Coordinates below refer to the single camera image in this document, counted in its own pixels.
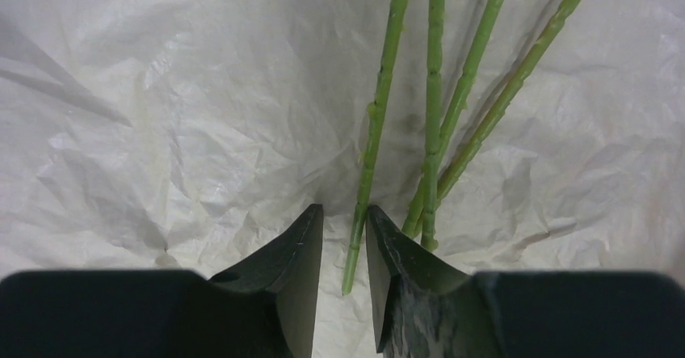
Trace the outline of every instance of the green stem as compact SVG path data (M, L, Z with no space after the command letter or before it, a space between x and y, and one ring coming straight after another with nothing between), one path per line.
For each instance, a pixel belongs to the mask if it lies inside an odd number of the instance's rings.
M450 101L447 113L445 114L445 119L442 127L440 128L440 147L436 159L438 166L443 161L445 154L447 153L450 140L454 134L454 129L459 119L459 115L465 108L466 98L469 96L471 88L473 87L473 83L478 72L478 67L481 64L483 54L485 53L485 47L490 40L490 34L493 31L494 23L497 20L497 16L499 15L499 11L502 8L503 2L504 0L488 0L485 5L485 9L483 10L483 16L478 24L476 35L473 37L471 48L466 56L466 60L464 61L464 68L462 69L462 73L459 77L459 81L456 84L452 100ZM421 225L418 225L418 219L421 216L423 209L422 202L424 201L423 196L425 193L425 188L425 178L422 178L418 184L416 194L411 200L409 214L407 215L405 223L402 226L402 231L412 238L415 238L418 235L418 228L422 227Z
M368 141L363 154L364 167L361 180L359 181L359 190L357 191L357 204L352 221L350 247L347 252L347 261L345 262L345 274L342 279L343 295L348 294L352 290L352 283L355 280L357 259L359 258L359 244L361 243L362 232L364 231L373 171L376 167L376 157L378 156L378 147L380 145L380 133L385 121L385 108L390 94L390 85L393 81L393 68L397 56L397 47L400 43L406 7L407 0L390 1L388 26L385 29L385 43L383 44L383 53L380 57L380 71L376 83L376 96L367 108L369 114Z
M547 51L547 48L549 48L549 45L554 38L557 37L564 27L566 19L575 11L580 1L581 0L561 1L561 4L559 4L559 7L557 8L557 12L547 22L547 25L542 33L540 33L540 36L538 36L537 41L532 46L531 50L528 51L528 54L526 54L525 58L521 61L521 64L511 76L511 79L502 90L502 93L500 93L495 100L493 107L485 115L481 124L478 125L478 128L471 139L466 143L464 150L462 150L459 156L450 163L440 177L438 184L438 202L442 201L452 187L454 187L459 176L464 172L466 166L481 148L483 140L490 135L495 125L502 119L506 107L509 106L511 100L516 93L519 92L525 79L531 74L533 69L535 69L538 61L540 61L544 52Z
M423 181L426 184L423 211L425 219L421 246L429 251L438 247L435 240L435 201L438 195L438 152L440 150L440 96L443 78L443 28L445 0L429 0L428 54L426 82L426 158L423 162Z

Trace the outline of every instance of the plant stem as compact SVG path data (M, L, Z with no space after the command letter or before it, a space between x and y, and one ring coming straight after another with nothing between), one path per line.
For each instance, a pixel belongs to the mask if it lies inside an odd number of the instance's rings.
M459 115L465 108L466 98L469 96L471 88L473 87L478 67L481 64L483 54L485 53L485 47L490 40L490 34L493 31L495 21L497 20L503 2L504 0L488 0L485 9L483 10L483 16L481 17L480 23L478 23L476 35L473 37L471 48L464 61L464 68L462 69L452 100L450 101L447 113L445 114L445 119L440 128L440 147L436 159L438 166L447 153ZM422 202L426 187L425 181L425 178L422 178L419 182L416 194L410 203L409 214L402 226L402 231L412 238L415 238L418 235L419 228L421 228L417 223L423 208Z
M428 8L428 69L426 82L426 157L423 162L424 193L423 230L421 246L433 251L438 242L435 240L435 200L438 195L438 152L440 150L440 96L443 78L443 28L445 0L429 0Z
M481 148L483 140L490 135L495 125L502 119L506 107L509 106L511 100L516 93L519 92L525 79L531 74L533 69L535 69L538 61L540 61L544 52L547 51L547 48L549 48L549 45L554 38L557 37L564 27L566 19L575 11L580 1L581 0L561 1L561 4L559 4L559 7L557 8L557 12L547 22L544 30L540 33L540 36L538 36L537 41L531 47L530 51L528 51L528 54L526 54L523 61L521 61L521 64L511 76L511 79L502 90L502 93L500 93L495 100L493 107L485 115L481 124L478 125L478 128L471 139L466 143L464 150L462 150L455 160L450 163L440 177L438 184L438 203L442 201L452 187L454 187L459 176L464 172L466 166Z
M345 262L345 274L342 280L342 294L348 294L352 290L352 283L355 280L357 259L359 258L359 244L361 243L364 222L366 221L366 210L368 199L371 194L373 181L373 171L376 167L376 157L380 145L380 134L385 121L385 109L390 94L390 85L393 81L393 69L397 48L400 43L402 32L402 22L404 21L407 0L390 0L390 13L388 25L385 29L385 43L383 53L380 57L380 71L376 83L376 95L372 103L368 105L369 115L368 141L363 154L364 166L362 168L359 190L357 191L357 204L355 215L352 221L352 233L350 236L350 247L347 252Z

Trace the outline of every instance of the green stalk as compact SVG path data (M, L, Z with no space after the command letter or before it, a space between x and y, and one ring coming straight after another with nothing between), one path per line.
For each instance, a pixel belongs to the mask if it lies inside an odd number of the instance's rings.
M363 153L364 167L361 180L359 181L359 190L357 191L357 204L352 221L350 247L347 252L347 261L345 262L345 274L342 279L343 295L348 294L352 290L352 283L355 280L357 259L359 258L359 244L361 243L364 222L366 221L368 198L371 194L373 171L376 167L376 157L378 156L378 147L380 145L380 133L385 121L385 109L388 104L390 85L393 81L393 69L397 56L397 47L400 43L406 7L407 0L390 1L388 26L385 29L385 43L383 44L383 53L380 57L380 71L376 83L376 96L367 108L369 115L368 141Z
M440 150L440 96L443 78L443 28L445 0L429 0L428 8L428 68L426 82L426 158L423 161L423 181L426 191L423 201L425 218L421 246L429 251L438 247L435 240L435 201L438 196L438 152Z
M538 61L547 51L549 45L552 43L555 37L559 34L561 29L564 27L566 19L571 16L575 11L576 7L581 0L563 0L557 12L552 16L552 18L547 22L542 33L538 36L537 41L532 46L531 50L528 51L523 61L516 69L514 74L511 76L510 81L506 84L502 93L497 97L494 102L493 107L485 115L485 118L478 125L476 132L473 134L471 139L466 143L464 150L461 151L459 156L455 158L452 163L445 170L443 175L440 177L438 184L438 203L442 201L445 196L450 192L454 184L459 179L459 176L464 172L466 166L476 155L478 150L481 148L483 140L485 140L495 125L502 119L506 107L509 106L511 100L514 98L516 93L519 92L523 86L525 79L531 74Z
M437 155L437 163L443 161L445 154L448 151L449 143L454 134L457 121L461 111L465 108L466 99L469 97L471 88L476 79L478 67L481 64L485 47L490 40L490 34L493 31L494 23L499 15L500 8L504 0L488 0L483 10L481 22L476 29L476 35L473 37L471 48L464 61L464 68L462 69L459 81L456 84L452 100L450 101L448 111L445 114L442 127L440 128L440 147ZM421 216L424 201L424 190L426 187L425 178L422 178L418 184L418 189L414 198L411 200L409 214L402 226L402 231L412 238L418 235L420 225L417 225L418 219Z

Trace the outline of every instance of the white plastic sheet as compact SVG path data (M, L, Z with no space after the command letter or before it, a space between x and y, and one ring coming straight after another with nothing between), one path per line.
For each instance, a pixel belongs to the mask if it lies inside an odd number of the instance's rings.
M483 1L447 2L446 98ZM505 1L461 134L556 2ZM388 5L0 0L0 276L209 276L317 201L314 356L374 356L364 253L354 292L339 286ZM410 0L372 193L398 224L422 159L426 31L427 0ZM584 0L439 210L437 254L467 272L677 274L683 48L685 0Z

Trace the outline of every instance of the white background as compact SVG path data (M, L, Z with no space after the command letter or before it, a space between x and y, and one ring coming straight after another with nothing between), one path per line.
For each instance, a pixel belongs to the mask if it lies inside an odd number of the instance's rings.
M484 1L447 1L446 99ZM558 1L505 0L460 135ZM388 7L0 0L0 276L210 276L316 201L314 356L374 356L364 252L349 297L340 282ZM426 34L427 0L410 0L372 193L398 224L422 160ZM677 273L683 48L685 0L584 0L439 210L437 255L467 272Z

